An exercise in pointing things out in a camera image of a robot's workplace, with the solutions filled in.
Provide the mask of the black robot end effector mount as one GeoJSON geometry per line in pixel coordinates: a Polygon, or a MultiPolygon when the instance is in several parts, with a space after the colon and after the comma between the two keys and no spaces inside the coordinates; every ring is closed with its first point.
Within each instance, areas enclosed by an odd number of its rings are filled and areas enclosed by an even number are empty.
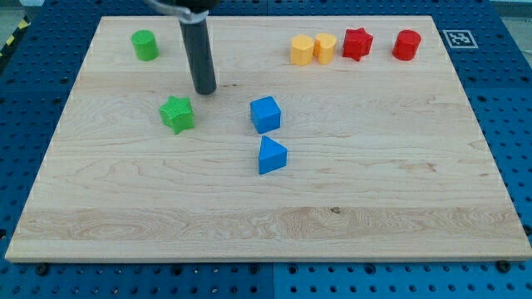
{"type": "Polygon", "coordinates": [[[164,14],[173,14],[178,7],[188,8],[192,13],[208,12],[219,6],[220,0],[162,0],[164,14]]]}

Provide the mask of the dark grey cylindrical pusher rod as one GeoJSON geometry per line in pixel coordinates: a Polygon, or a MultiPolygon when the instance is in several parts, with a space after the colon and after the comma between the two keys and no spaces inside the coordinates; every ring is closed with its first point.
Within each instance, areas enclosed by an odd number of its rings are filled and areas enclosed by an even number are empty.
{"type": "Polygon", "coordinates": [[[205,19],[196,23],[180,22],[180,30],[194,89],[198,94],[210,95],[217,85],[207,22],[205,19]]]}

